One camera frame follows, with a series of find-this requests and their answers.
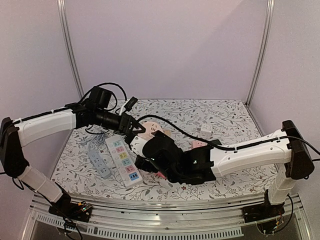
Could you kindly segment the pink round socket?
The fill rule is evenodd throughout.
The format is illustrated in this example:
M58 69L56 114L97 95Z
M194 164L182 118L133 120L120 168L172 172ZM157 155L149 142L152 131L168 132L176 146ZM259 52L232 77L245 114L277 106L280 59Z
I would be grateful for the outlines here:
M139 133L138 136L146 141L154 137L153 133L160 131L166 134L168 137L171 136L171 131L169 129L163 129L157 122L147 121L142 123L142 126L145 128L144 133Z

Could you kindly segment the pink heart adapter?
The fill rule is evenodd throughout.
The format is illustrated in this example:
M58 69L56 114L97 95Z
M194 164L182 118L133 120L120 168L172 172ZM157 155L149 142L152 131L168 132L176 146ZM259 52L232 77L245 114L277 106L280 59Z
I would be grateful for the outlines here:
M160 171L158 171L156 174L155 174L157 177L161 178L161 179L164 179L166 180L167 177L165 175L163 175Z

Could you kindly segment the pink cube socket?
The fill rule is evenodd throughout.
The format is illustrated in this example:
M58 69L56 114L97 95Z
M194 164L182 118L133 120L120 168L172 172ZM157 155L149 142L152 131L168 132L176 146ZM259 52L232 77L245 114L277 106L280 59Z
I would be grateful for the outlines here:
M206 142L199 141L199 140L193 140L192 143L191 143L192 149L205 147L206 145L207 145Z

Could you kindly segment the white cube socket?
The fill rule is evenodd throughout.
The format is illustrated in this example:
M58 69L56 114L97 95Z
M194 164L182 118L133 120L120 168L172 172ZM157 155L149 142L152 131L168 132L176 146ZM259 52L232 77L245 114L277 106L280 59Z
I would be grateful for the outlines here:
M201 135L210 135L212 133L212 126L207 123L203 123L200 127L200 134Z

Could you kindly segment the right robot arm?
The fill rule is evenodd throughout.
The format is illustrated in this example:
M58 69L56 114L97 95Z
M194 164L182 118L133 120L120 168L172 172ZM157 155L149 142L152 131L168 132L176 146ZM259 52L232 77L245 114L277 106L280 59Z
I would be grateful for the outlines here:
M160 130L153 131L149 138L144 137L144 130L138 131L129 146L140 169L158 171L179 184L200 185L237 171L277 165L277 176L264 192L264 201L242 208L246 223L282 215L296 181L307 179L315 169L309 153L311 144L290 120L269 135L233 146L206 141L205 146L183 151Z

